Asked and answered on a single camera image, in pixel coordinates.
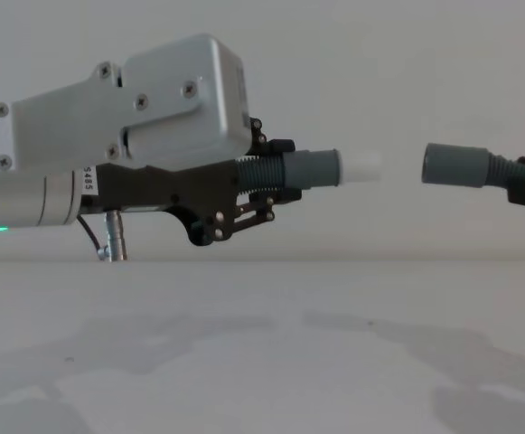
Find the cable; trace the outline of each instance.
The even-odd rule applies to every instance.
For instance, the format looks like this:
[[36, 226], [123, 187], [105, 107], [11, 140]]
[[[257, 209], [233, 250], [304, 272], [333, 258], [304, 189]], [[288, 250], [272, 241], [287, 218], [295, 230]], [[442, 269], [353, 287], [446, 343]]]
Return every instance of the cable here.
[[89, 239], [91, 240], [91, 242], [93, 243], [93, 246], [95, 247], [96, 249], [96, 255], [98, 254], [99, 252], [99, 249], [101, 249], [101, 245], [99, 244], [99, 241], [98, 241], [98, 237], [96, 237], [96, 234], [93, 233], [93, 231], [91, 230], [91, 228], [89, 227], [88, 223], [85, 221], [85, 219], [78, 215], [78, 222], [80, 223], [80, 225], [83, 227], [83, 229], [85, 230], [85, 232], [88, 234], [89, 236]]

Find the screw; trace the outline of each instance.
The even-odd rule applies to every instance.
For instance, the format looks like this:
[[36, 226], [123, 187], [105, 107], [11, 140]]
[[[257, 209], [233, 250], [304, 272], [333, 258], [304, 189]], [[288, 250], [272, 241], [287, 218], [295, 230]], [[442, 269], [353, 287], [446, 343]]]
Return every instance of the screw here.
[[150, 101], [144, 93], [140, 93], [136, 98], [136, 109], [142, 111], [147, 109]]
[[13, 165], [13, 161], [11, 161], [10, 156], [0, 156], [0, 170], [9, 170], [11, 166]]
[[109, 145], [108, 150], [106, 151], [106, 157], [108, 160], [115, 160], [119, 157], [119, 147], [115, 143]]
[[9, 108], [4, 102], [0, 102], [0, 118], [4, 118], [9, 114]]
[[182, 87], [182, 95], [187, 98], [193, 98], [198, 92], [198, 85], [195, 81], [186, 81]]
[[99, 77], [103, 80], [108, 78], [111, 75], [111, 65], [108, 61], [104, 61], [98, 67]]

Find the white nozzle tip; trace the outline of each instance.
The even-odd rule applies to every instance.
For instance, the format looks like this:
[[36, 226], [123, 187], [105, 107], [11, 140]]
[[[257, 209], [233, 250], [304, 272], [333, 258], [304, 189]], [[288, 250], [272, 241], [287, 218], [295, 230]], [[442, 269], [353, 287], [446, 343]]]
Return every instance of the white nozzle tip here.
[[340, 184], [380, 181], [382, 155], [379, 152], [360, 152], [344, 155], [338, 151], [341, 167]]

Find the gray rubber tube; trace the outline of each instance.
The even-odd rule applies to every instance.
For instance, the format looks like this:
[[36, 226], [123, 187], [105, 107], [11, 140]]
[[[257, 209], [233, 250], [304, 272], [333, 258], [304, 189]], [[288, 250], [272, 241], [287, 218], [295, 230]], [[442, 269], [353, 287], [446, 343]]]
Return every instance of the gray rubber tube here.
[[278, 188], [308, 190], [338, 185], [341, 179], [338, 151], [296, 151], [281, 156], [239, 160], [239, 192]]
[[507, 188], [512, 179], [525, 181], [525, 165], [479, 147], [427, 146], [422, 174], [425, 184]]

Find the white tabletop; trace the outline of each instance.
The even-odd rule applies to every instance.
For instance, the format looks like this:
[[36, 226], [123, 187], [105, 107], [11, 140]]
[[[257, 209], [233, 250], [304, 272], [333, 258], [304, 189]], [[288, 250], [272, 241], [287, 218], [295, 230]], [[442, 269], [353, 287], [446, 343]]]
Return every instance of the white tabletop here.
[[525, 434], [525, 262], [0, 264], [0, 434]]

